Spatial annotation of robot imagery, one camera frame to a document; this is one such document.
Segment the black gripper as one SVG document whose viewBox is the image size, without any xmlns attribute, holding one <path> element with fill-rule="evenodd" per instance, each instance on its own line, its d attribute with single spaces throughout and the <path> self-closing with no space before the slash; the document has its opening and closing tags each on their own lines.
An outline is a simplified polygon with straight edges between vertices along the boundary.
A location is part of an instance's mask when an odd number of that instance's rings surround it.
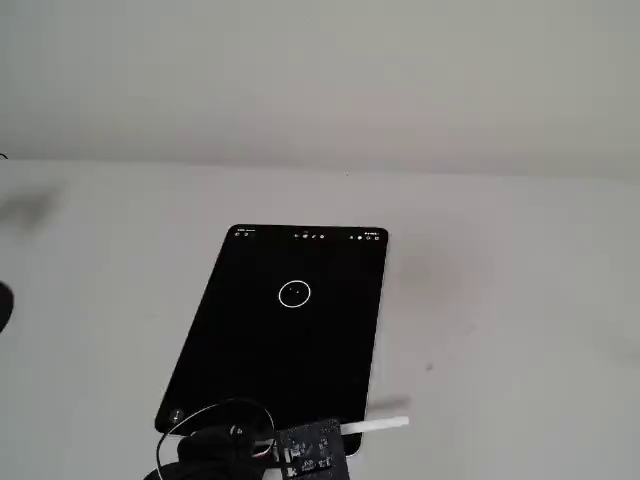
<svg viewBox="0 0 640 480">
<path fill-rule="evenodd" d="M 183 438 L 177 447 L 178 479 L 262 479 L 276 468 L 273 432 L 267 433 L 251 424 L 207 427 Z"/>
</svg>

